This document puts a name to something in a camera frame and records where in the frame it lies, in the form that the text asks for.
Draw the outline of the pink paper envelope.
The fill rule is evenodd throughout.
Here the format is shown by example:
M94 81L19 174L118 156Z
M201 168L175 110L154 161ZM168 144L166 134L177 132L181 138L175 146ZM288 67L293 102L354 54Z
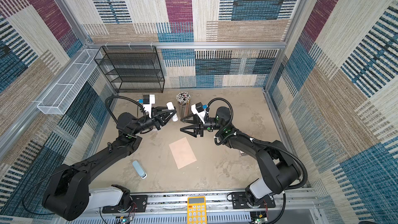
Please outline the pink paper envelope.
M197 161L187 138L169 144L177 169L182 169Z

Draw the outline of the white glue stick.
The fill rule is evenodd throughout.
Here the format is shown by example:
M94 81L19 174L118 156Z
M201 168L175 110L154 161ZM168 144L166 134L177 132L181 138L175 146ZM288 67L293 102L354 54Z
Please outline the white glue stick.
M175 107L174 107L173 103L172 102L167 102L166 106L167 106L168 110L172 111L172 120L174 122L178 121L177 112L175 110Z

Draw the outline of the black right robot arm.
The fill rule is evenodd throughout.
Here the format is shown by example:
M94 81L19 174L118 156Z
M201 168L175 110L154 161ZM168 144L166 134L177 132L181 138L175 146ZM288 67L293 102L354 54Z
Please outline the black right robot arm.
M181 119L187 126L180 130L193 137L203 136L204 131L214 131L217 146L225 145L256 159L261 177L245 189L244 198L248 207L259 207L266 196L271 197L285 190L298 189L307 183L308 171L304 163L288 151L281 141L261 141L233 125L234 111L230 103L219 107L216 115L210 117L210 106L215 101L227 103L226 99L217 97L207 105L192 105L192 113Z

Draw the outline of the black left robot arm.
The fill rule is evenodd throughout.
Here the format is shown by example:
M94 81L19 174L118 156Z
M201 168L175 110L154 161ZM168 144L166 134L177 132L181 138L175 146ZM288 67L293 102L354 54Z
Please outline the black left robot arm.
M177 113L173 107L152 107L154 95L144 95L142 101L117 96L134 103L143 113L136 118L130 113L123 113L118 118L110 109L115 96L105 100L105 107L117 124L118 137L86 160L71 166L62 164L53 174L43 178L48 185L42 195L42 206L49 210L49 215L58 216L72 221L79 217L89 206L93 193L89 190L90 183L111 165L130 156L142 141L140 133L147 133L152 128L160 130Z

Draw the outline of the pencil holder cup with pencils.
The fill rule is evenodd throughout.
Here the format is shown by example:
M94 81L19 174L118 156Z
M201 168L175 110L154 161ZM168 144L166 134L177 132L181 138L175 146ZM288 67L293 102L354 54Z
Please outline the pencil holder cup with pencils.
M179 105L180 118L188 116L190 111L190 94L188 92L180 92L176 95L176 100Z

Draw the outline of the yellow calculator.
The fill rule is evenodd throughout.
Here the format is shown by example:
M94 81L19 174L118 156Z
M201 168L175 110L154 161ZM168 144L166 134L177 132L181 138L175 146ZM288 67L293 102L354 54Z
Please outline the yellow calculator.
M187 199L187 224L207 224L206 198L204 196Z

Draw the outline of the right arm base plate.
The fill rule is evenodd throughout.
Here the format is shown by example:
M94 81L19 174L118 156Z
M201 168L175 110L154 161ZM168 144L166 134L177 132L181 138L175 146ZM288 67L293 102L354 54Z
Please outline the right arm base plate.
M229 193L227 195L227 200L232 203L233 209L276 207L274 198L270 195L266 195L261 199L256 199L243 191Z

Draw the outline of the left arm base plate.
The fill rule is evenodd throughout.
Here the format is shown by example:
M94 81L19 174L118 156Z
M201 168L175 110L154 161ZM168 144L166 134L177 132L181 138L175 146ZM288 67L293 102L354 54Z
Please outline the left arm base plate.
M132 214L144 213L147 207L148 195L130 195L131 203L129 208L121 206L106 206L102 208L102 214Z

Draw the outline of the aluminium front rail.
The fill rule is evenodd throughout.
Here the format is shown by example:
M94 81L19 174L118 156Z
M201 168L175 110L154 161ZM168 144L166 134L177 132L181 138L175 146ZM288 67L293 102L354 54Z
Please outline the aluminium front rail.
M137 193L148 195L144 213L102 214L92 209L73 220L74 224L187 224L187 199L206 198L208 224L326 224L326 214L311 188L288 190L272 196L275 208L233 209L227 195L242 189L197 190L176 192Z

